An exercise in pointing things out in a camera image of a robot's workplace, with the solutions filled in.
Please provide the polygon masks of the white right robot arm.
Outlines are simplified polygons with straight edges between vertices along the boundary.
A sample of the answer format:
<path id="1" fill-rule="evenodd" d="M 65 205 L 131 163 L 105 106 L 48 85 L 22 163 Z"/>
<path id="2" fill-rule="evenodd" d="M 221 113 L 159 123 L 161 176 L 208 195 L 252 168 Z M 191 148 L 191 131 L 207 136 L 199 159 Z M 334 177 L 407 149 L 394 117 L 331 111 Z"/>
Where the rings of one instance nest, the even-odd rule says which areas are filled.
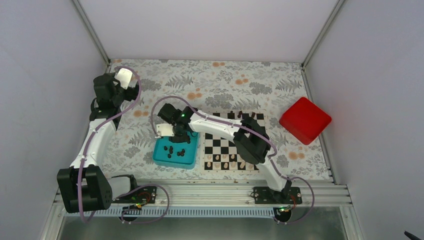
<path id="1" fill-rule="evenodd" d="M 193 132 L 216 135 L 232 142 L 240 157 L 264 175 L 272 200 L 282 204 L 289 199 L 292 181 L 283 177 L 272 162 L 277 148 L 254 118 L 227 119 L 191 106 L 180 110 L 170 103 L 162 106 L 157 115 L 171 126 L 172 137 L 180 142 L 185 142 L 188 133 Z"/>

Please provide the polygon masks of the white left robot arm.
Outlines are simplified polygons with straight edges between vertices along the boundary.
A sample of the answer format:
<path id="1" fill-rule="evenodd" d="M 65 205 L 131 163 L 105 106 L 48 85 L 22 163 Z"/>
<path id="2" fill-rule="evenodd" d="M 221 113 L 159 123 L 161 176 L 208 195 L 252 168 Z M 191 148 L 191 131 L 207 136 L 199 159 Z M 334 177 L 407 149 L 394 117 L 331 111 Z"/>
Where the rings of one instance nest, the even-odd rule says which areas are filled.
<path id="1" fill-rule="evenodd" d="M 106 210 L 115 198 L 102 165 L 121 120 L 121 105 L 125 101 L 135 103 L 139 98 L 139 85 L 129 86 L 132 78 L 133 73 L 122 68 L 93 80 L 95 98 L 90 104 L 86 138 L 75 160 L 56 176 L 68 213 Z"/>

